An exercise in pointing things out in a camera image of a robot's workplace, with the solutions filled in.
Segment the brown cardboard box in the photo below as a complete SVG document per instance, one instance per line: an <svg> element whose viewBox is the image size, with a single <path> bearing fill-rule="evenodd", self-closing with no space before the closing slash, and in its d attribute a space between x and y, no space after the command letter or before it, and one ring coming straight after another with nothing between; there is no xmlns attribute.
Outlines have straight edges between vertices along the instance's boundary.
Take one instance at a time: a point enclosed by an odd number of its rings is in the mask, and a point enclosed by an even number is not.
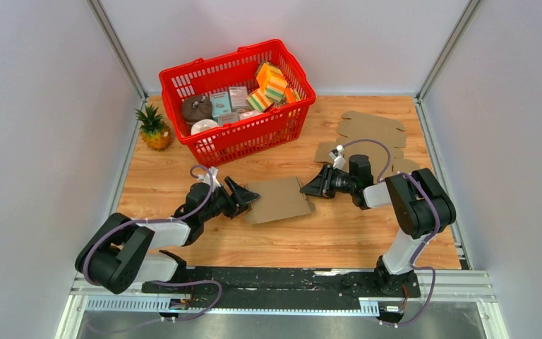
<svg viewBox="0 0 542 339"><path fill-rule="evenodd" d="M247 222L263 224L315 212L315 206L300 192L301 183L297 177L284 177L246 184L249 191L260 198L251 204L246 215Z"/></svg>

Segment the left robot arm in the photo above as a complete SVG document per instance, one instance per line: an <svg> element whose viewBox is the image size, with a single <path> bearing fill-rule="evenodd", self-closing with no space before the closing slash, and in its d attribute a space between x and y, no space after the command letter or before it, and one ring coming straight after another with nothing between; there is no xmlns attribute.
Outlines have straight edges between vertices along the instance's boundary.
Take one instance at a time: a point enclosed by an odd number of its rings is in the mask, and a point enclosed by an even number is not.
<svg viewBox="0 0 542 339"><path fill-rule="evenodd" d="M78 254L76 270L91 285L120 294L133 283L160 281L171 293L188 281L180 269L185 262L165 252L168 246L189 246L204 232L208 220L224 215L233 219L260 199L260 194L237 184L231 177L219 183L200 177L184 204L167 219L133 219L111 214Z"/></svg>

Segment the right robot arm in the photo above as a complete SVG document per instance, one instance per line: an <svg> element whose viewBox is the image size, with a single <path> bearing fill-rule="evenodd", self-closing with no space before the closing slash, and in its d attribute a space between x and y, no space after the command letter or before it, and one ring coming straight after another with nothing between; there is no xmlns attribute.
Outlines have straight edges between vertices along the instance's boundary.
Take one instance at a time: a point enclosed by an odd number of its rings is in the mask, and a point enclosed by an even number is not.
<svg viewBox="0 0 542 339"><path fill-rule="evenodd" d="M361 210L393 207L399 231L374 270L375 288L385 296L393 295L412 280L418 255L456 219L453 202L429 169L399 173L378 182L366 155L350 156L348 171L323 165L300 192L322 198L349 194Z"/></svg>

